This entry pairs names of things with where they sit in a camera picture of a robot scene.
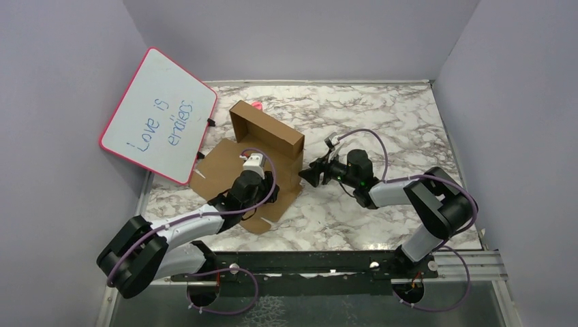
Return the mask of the brown cardboard box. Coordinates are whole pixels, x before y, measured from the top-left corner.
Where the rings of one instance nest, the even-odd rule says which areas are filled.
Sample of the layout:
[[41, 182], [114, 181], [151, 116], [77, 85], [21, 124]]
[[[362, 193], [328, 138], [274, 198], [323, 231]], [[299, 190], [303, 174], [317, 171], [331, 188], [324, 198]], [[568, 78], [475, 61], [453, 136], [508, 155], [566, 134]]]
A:
[[262, 234], [300, 194], [305, 136], [247, 102], [230, 111], [235, 139], [221, 140], [197, 165], [189, 186], [225, 211], [248, 208], [240, 224]]

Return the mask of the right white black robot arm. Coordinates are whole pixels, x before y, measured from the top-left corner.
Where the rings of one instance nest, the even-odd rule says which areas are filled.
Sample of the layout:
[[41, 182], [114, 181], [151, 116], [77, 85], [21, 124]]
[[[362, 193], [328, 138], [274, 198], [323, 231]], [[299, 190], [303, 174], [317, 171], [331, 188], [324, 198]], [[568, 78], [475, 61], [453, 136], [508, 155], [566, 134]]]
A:
[[352, 188], [352, 197], [363, 208], [376, 210], [410, 205], [421, 220], [414, 234], [394, 252], [390, 266], [398, 275], [410, 277], [421, 262], [451, 237], [473, 222], [478, 206], [442, 168], [433, 167], [422, 175], [383, 181], [374, 175], [366, 151], [351, 150], [342, 163], [329, 151], [311, 162], [299, 176], [312, 187], [336, 181]]

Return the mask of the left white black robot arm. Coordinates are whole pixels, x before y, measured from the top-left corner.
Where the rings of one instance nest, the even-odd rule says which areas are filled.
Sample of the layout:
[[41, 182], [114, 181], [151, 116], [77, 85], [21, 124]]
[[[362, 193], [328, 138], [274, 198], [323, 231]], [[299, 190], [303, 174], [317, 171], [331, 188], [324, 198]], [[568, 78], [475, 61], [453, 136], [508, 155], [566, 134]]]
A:
[[190, 271], [209, 278], [214, 261], [192, 241], [220, 234], [240, 224], [244, 214], [275, 202], [279, 192], [274, 171], [244, 170], [232, 186], [198, 209], [152, 223], [143, 216], [129, 219], [96, 259], [108, 286], [132, 298], [152, 281]]

